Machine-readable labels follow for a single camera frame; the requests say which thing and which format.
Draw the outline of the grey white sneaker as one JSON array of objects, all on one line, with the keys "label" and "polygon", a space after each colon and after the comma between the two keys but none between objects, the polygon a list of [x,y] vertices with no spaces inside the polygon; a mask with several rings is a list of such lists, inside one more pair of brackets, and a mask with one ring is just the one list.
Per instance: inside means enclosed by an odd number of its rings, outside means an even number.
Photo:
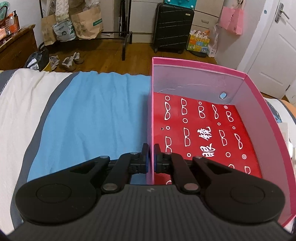
[{"label": "grey white sneaker", "polygon": [[73,72],[76,69],[76,64],[73,57],[66,57],[61,63],[60,68],[68,72]]},{"label": "grey white sneaker", "polygon": [[79,52],[75,52],[72,57],[75,64],[82,64],[84,62]]}]

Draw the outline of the pink cardboard box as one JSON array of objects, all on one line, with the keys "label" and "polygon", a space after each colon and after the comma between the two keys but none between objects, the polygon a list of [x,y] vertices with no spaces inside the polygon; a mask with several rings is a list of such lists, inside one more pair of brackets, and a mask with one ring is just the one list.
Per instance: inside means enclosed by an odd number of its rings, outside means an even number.
[{"label": "pink cardboard box", "polygon": [[253,144],[262,177],[283,190],[285,206],[279,222],[295,217],[295,175],[280,127],[250,77],[226,67],[183,59],[154,57],[149,92],[148,142],[153,140],[153,95],[178,95],[214,104],[234,105]]}]

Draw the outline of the red glasses-print bag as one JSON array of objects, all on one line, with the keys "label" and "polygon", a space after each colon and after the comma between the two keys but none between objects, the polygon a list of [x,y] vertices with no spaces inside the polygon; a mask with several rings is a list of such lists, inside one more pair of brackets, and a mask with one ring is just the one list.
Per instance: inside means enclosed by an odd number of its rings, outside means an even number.
[{"label": "red glasses-print bag", "polygon": [[153,140],[161,151],[205,157],[255,177],[261,169],[234,105],[154,93]]}]

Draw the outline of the black hard-shell suitcase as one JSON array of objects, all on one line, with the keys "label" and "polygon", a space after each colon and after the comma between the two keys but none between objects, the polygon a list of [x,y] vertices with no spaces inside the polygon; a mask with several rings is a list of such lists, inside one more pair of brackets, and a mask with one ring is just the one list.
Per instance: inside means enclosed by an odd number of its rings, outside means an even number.
[{"label": "black hard-shell suitcase", "polygon": [[193,18],[192,9],[166,3],[157,4],[152,37],[154,52],[184,52]]}]

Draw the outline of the black metal clothes rack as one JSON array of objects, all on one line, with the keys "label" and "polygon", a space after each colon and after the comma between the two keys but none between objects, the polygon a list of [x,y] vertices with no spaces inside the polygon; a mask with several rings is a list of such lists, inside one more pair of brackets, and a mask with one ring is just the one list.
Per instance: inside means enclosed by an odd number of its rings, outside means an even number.
[{"label": "black metal clothes rack", "polygon": [[129,42],[129,44],[132,44],[132,31],[130,31],[130,13],[131,13],[131,7],[132,7],[132,0],[128,1],[128,4],[126,4],[126,1],[121,0],[120,1],[120,8],[119,8],[119,31],[103,31],[102,34],[115,34],[115,37],[107,37],[102,38],[100,37],[100,40],[123,40],[122,44],[122,61],[125,60],[126,57],[126,45]]}]

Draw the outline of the black bag on floor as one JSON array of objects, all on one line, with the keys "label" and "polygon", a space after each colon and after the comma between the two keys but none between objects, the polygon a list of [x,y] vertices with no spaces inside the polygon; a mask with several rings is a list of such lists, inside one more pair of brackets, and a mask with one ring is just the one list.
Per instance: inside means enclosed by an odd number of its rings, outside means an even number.
[{"label": "black bag on floor", "polygon": [[45,46],[45,43],[42,42],[38,50],[32,53],[27,59],[24,68],[41,71],[51,72],[49,51]]}]

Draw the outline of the colourful cartoon gift bag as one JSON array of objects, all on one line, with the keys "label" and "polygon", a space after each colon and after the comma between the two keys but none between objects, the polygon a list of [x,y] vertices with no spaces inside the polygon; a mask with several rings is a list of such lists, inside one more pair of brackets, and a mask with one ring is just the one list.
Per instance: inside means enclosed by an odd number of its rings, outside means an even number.
[{"label": "colourful cartoon gift bag", "polygon": [[189,40],[187,43],[187,50],[199,53],[206,53],[210,42],[210,31],[191,30],[189,34]]}]

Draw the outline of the wooden nightstand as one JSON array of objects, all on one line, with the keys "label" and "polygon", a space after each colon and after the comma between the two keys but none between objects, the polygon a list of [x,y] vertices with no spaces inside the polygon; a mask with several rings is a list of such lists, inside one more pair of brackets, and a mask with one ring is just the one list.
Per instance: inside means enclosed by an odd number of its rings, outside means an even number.
[{"label": "wooden nightstand", "polygon": [[23,68],[31,54],[38,50],[34,34],[35,25],[21,28],[20,31],[1,46],[1,70]]}]

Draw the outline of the white printed plastic bag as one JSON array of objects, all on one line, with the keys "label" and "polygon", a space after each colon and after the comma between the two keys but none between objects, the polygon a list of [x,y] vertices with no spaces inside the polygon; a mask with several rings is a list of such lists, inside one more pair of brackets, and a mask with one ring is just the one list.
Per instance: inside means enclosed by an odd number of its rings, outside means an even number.
[{"label": "white printed plastic bag", "polygon": [[75,29],[70,19],[55,23],[53,31],[60,42],[72,41],[76,38]]}]

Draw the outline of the striped blue white bedsheet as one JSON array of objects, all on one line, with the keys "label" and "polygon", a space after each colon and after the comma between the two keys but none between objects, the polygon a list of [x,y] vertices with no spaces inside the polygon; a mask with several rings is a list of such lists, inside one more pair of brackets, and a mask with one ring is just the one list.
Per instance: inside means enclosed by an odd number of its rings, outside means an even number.
[{"label": "striped blue white bedsheet", "polygon": [[151,78],[112,73],[1,73],[1,231],[22,220],[25,183],[98,156],[117,159],[147,141]]}]

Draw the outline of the pink paper gift bag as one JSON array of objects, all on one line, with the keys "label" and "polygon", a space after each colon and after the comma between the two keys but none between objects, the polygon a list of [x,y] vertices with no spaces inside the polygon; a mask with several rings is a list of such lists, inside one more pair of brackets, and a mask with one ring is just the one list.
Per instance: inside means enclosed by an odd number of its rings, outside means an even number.
[{"label": "pink paper gift bag", "polygon": [[219,26],[232,34],[242,35],[245,3],[246,1],[234,1],[232,7],[224,6]]}]

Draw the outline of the white room door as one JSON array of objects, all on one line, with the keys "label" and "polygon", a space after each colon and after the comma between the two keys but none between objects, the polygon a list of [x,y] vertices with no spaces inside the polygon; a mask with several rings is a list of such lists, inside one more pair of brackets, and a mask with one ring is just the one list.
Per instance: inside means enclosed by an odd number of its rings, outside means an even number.
[{"label": "white room door", "polygon": [[295,81],[295,1],[266,1],[238,65],[260,92],[282,98]]}]

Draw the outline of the brown paper bag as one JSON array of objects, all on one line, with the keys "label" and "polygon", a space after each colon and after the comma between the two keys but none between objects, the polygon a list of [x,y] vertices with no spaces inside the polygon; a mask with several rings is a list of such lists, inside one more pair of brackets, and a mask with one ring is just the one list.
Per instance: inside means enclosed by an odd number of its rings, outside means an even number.
[{"label": "brown paper bag", "polygon": [[86,11],[71,16],[76,36],[79,39],[95,39],[103,31],[103,20],[100,6],[94,6]]}]

